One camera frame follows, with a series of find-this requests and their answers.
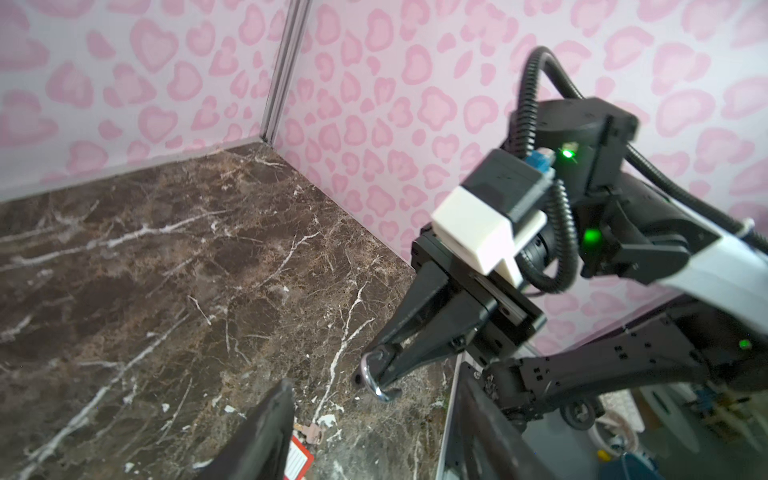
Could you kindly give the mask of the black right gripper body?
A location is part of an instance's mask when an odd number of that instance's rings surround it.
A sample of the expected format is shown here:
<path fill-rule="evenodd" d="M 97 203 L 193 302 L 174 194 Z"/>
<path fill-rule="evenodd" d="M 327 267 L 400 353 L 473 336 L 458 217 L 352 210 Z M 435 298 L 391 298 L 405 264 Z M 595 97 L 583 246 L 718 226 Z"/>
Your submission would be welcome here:
<path fill-rule="evenodd" d="M 447 276 L 447 284 L 428 301 L 424 318 L 459 328 L 451 341 L 481 365 L 512 357 L 544 326 L 545 314 L 519 288 L 496 272 L 477 273 L 427 225 L 412 243 L 412 266 L 422 274 L 429 265 Z"/>

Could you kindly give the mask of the silver red-lock key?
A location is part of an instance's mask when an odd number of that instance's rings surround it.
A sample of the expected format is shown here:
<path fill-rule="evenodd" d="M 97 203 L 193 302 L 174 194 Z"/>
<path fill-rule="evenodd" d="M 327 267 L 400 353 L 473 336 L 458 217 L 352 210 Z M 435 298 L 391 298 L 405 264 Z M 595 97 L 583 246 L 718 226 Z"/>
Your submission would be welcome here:
<path fill-rule="evenodd" d="M 325 433 L 325 428 L 316 423 L 310 425 L 295 423 L 293 428 L 303 438 L 303 442 L 308 445 L 319 445 Z"/>

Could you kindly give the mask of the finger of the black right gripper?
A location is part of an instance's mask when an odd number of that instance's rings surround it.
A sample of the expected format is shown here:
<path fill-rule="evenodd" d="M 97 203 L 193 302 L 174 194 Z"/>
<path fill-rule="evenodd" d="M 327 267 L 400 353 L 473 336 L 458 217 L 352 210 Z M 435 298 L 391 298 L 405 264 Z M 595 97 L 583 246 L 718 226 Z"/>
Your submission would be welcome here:
<path fill-rule="evenodd" d="M 400 305 L 366 352 L 380 349 L 387 354 L 379 372 L 411 372 L 455 352 L 448 321 L 440 316 L 452 297 L 450 278 L 435 263 L 417 273 Z"/>
<path fill-rule="evenodd" d="M 469 350 L 497 310 L 496 299 L 467 291 L 406 297 L 371 348 L 371 388 L 387 390 L 416 369 Z"/>

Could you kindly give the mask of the red safety padlock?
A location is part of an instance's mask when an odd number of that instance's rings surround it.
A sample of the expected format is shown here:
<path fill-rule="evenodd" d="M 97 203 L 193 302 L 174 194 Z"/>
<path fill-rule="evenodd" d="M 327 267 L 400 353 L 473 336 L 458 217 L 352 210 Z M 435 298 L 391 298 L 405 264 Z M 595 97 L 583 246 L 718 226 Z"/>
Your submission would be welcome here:
<path fill-rule="evenodd" d="M 314 462 L 314 456 L 307 447 L 295 436 L 291 437 L 286 465 L 283 473 L 284 480 L 304 480 Z"/>

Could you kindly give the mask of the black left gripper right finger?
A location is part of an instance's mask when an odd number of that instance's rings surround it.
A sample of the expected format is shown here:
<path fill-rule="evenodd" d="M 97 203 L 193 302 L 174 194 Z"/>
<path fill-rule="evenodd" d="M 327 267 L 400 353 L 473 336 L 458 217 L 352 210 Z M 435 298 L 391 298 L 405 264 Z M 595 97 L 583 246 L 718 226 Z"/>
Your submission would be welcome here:
<path fill-rule="evenodd" d="M 452 475 L 457 479 L 552 479 L 554 475 L 461 363 L 452 408 Z"/>

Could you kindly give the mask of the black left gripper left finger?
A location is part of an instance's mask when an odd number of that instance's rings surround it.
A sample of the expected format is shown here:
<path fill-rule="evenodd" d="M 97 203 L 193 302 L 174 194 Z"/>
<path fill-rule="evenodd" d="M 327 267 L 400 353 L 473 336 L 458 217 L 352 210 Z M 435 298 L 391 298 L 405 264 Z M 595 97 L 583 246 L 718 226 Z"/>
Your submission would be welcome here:
<path fill-rule="evenodd" d="M 247 415 L 198 479 L 282 479 L 293 433 L 293 383 L 282 379 Z"/>

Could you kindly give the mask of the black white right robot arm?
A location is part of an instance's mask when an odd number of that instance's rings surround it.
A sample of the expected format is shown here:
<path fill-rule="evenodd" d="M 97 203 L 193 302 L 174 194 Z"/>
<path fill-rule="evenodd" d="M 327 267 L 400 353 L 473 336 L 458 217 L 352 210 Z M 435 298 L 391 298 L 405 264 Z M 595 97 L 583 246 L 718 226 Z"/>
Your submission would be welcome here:
<path fill-rule="evenodd" d="M 416 369 L 469 354 L 481 388 L 517 426 L 559 410 L 586 428 L 599 396 L 655 383 L 767 386 L 767 251 L 748 228 L 715 224 L 674 184 L 622 168 L 635 116 L 598 98 L 531 102 L 434 211 L 411 247 L 416 275 L 354 376 L 381 401 Z M 577 279 L 627 295 L 667 293 L 624 333 L 530 359 L 548 325 L 536 295 Z"/>

